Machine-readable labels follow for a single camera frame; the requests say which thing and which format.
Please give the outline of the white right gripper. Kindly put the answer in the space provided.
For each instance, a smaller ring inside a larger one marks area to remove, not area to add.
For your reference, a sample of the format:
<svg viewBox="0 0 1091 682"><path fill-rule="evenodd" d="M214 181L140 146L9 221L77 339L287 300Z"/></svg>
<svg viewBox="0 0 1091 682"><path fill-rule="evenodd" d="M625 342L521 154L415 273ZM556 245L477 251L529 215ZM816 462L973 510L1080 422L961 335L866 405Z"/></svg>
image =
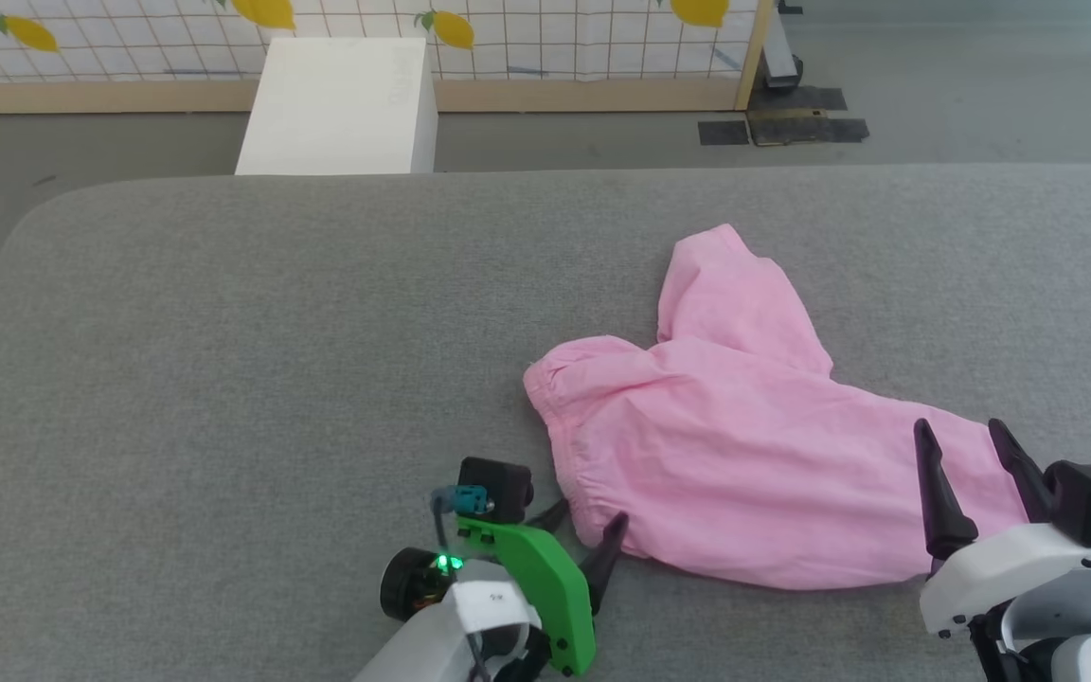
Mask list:
<svg viewBox="0 0 1091 682"><path fill-rule="evenodd" d="M988 431L1031 524L974 543L978 527L958 505L939 441L926 419L914 423L923 539L932 562L943 563L923 584L923 626L958 634L1003 607L1002 638L1091 635L1091 547L1044 524L1053 496L1043 470L1002 420L988 419Z"/></svg>

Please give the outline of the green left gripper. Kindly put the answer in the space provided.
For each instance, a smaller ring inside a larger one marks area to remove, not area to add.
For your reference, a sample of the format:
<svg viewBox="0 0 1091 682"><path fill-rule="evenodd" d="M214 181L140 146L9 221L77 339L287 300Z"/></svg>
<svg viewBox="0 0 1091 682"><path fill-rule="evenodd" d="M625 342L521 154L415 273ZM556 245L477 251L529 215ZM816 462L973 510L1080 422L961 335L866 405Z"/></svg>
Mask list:
<svg viewBox="0 0 1091 682"><path fill-rule="evenodd" d="M496 557L537 610L549 639L549 663L564 677L582 677L594 665L595 617L622 557L630 517L619 512L607 523L598 545L577 565L553 535L568 514L568 501L560 499L525 524L459 518L457 525L468 543Z"/></svg>

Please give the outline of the dark grey floor tape patch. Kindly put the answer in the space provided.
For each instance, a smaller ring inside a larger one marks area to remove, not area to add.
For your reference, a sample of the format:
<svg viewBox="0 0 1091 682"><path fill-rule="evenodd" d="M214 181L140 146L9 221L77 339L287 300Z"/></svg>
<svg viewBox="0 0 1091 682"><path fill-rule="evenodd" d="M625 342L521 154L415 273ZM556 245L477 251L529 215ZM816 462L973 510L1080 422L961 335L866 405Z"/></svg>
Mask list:
<svg viewBox="0 0 1091 682"><path fill-rule="evenodd" d="M831 87L800 85L793 89L758 89L750 111L848 111L844 92Z"/></svg>

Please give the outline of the grey metal stand leg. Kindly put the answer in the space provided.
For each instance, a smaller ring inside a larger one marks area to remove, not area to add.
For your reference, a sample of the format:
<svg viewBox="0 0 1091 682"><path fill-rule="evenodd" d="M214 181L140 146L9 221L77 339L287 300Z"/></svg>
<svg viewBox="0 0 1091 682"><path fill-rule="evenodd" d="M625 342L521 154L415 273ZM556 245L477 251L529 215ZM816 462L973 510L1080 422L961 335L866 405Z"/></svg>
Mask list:
<svg viewBox="0 0 1091 682"><path fill-rule="evenodd" d="M791 92L801 85L804 63L792 51L782 17L787 14L802 14L801 5L791 5L788 0L772 0L772 9L767 14L769 23L762 47L762 85L774 92Z"/></svg>

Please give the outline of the pink cotton shorts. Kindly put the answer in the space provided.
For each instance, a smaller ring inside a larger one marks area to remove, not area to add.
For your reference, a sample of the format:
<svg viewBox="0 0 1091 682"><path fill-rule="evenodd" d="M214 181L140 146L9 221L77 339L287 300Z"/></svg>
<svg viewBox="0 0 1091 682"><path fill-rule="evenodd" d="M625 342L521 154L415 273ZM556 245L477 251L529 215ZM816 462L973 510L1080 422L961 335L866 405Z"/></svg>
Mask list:
<svg viewBox="0 0 1091 682"><path fill-rule="evenodd" d="M524 386L582 543L627 515L623 551L776 590L928 569L914 426L983 538L1027 522L986 424L837 383L804 303L730 224L681 239L657 342L566 342Z"/></svg>

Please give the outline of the large black floor tape patch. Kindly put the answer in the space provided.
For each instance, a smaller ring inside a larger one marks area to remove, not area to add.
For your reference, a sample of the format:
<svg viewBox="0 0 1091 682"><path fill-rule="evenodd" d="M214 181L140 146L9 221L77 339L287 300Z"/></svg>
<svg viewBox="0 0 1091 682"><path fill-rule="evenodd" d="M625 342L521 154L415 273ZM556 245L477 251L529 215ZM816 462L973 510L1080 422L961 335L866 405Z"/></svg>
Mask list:
<svg viewBox="0 0 1091 682"><path fill-rule="evenodd" d="M830 117L827 111L818 109L748 112L746 125L753 143L758 147L858 144L870 137L864 120Z"/></svg>

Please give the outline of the wooden frame lemon print partition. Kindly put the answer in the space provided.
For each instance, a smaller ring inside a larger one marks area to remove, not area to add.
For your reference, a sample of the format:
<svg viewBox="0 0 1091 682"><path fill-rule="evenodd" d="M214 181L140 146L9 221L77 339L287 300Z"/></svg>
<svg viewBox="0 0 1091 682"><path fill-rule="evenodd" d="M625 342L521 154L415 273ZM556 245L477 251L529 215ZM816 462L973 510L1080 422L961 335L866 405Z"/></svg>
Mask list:
<svg viewBox="0 0 1091 682"><path fill-rule="evenodd" d="M741 111L775 3L0 0L0 113L248 111L326 39L410 39L442 112Z"/></svg>

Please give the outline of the white rectangular box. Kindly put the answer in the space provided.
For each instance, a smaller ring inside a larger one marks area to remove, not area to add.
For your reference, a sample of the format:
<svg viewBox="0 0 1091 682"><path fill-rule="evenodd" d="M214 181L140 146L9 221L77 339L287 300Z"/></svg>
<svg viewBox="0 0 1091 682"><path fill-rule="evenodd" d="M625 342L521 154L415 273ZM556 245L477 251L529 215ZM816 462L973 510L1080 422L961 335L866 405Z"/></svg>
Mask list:
<svg viewBox="0 0 1091 682"><path fill-rule="evenodd" d="M235 174L430 174L437 101L423 38L280 38Z"/></svg>

